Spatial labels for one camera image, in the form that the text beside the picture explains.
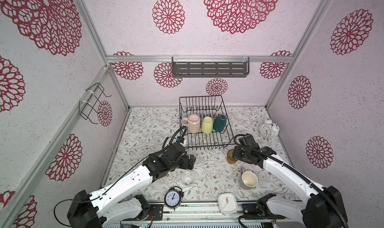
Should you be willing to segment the light green mug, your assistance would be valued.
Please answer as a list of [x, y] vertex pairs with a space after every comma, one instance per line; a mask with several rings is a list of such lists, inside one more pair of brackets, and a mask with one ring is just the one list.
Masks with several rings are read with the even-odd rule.
[[202, 121], [201, 130], [204, 134], [210, 134], [213, 131], [214, 121], [211, 117], [205, 117]]

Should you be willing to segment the grey cream mug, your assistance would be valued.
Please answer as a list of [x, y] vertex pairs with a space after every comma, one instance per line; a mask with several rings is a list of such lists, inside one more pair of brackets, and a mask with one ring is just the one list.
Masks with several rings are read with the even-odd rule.
[[257, 187], [259, 179], [252, 171], [242, 172], [240, 179], [240, 187], [244, 190], [252, 190]]

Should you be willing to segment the dark green mug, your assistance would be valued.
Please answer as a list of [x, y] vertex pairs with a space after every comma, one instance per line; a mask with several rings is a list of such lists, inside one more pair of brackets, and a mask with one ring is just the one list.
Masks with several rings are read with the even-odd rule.
[[214, 121], [213, 129], [216, 132], [222, 132], [226, 128], [226, 124], [227, 124], [227, 116], [218, 115]]

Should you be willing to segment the black alarm clock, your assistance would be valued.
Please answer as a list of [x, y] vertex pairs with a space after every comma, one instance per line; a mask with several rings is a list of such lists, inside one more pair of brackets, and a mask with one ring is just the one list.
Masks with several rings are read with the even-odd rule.
[[181, 187], [179, 186], [173, 186], [171, 187], [164, 197], [165, 205], [170, 209], [177, 209], [184, 197], [184, 192]]

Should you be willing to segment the grey wall shelf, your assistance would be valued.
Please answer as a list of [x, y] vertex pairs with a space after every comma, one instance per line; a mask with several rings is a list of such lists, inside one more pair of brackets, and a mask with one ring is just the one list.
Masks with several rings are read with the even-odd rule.
[[250, 63], [242, 62], [182, 62], [172, 57], [172, 75], [175, 78], [246, 78]]

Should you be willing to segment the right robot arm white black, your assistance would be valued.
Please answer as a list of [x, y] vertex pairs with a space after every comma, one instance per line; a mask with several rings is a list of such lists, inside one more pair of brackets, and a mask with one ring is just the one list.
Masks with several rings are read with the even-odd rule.
[[260, 147], [250, 134], [234, 136], [236, 160], [257, 165], [287, 185], [299, 201], [267, 194], [256, 202], [257, 212], [238, 219], [291, 219], [307, 228], [347, 228], [348, 217], [341, 193], [316, 183], [291, 167], [269, 147]]

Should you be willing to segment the amber glass cup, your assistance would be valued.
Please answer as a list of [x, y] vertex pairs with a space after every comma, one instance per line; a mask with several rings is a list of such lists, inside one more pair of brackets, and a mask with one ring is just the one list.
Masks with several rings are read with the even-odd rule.
[[238, 160], [234, 158], [234, 149], [231, 149], [227, 152], [227, 162], [229, 164], [235, 164]]

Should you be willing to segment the white square clock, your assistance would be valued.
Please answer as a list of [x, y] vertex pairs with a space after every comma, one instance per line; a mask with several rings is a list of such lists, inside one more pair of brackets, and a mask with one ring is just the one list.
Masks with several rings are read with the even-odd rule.
[[231, 193], [224, 193], [218, 196], [218, 206], [222, 215], [231, 215], [237, 212], [238, 204], [236, 197]]

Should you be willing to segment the white twin bell alarm clock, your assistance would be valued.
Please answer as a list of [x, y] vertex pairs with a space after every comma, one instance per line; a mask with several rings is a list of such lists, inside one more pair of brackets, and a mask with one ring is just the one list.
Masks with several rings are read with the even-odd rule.
[[264, 122], [259, 127], [259, 132], [262, 137], [266, 139], [276, 138], [279, 135], [280, 128], [270, 119], [264, 120]]

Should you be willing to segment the clear drinking glass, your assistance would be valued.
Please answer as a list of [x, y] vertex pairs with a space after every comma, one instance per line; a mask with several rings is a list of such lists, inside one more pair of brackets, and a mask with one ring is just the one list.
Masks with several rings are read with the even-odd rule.
[[182, 182], [186, 187], [191, 186], [195, 182], [195, 173], [192, 171], [185, 171], [182, 174]]

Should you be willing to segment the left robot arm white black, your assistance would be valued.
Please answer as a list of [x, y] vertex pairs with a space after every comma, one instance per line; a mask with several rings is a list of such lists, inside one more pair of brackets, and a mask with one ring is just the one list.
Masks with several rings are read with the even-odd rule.
[[106, 228], [125, 219], [143, 220], [150, 204], [142, 195], [123, 199], [133, 192], [165, 177], [176, 169], [192, 170], [196, 162], [181, 143], [173, 143], [159, 154], [150, 155], [142, 165], [115, 183], [97, 191], [77, 193], [67, 213], [72, 228]]

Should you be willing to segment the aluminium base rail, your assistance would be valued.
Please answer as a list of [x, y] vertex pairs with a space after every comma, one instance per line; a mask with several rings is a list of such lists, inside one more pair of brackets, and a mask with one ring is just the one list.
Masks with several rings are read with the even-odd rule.
[[98, 216], [96, 210], [90, 214], [80, 215], [80, 212], [69, 212], [68, 219], [72, 228], [107, 228], [119, 222], [134, 223], [235, 223], [241, 228], [245, 225], [242, 220], [247, 222], [256, 221], [258, 223], [277, 223], [278, 228], [304, 228], [305, 225], [287, 217], [278, 215], [268, 215], [262, 213], [260, 205], [256, 201], [241, 202], [238, 204], [234, 213], [224, 215], [219, 210], [219, 205], [215, 202], [208, 203], [182, 203], [176, 209], [171, 209], [163, 204], [145, 203], [132, 199], [128, 202], [118, 203], [115, 208], [107, 211], [105, 215]]

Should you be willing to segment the pink iridescent mug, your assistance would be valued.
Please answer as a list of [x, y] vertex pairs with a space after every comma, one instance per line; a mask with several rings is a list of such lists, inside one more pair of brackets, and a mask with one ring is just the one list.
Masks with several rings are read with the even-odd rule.
[[186, 126], [188, 133], [196, 134], [200, 131], [201, 119], [197, 114], [182, 118], [182, 125]]

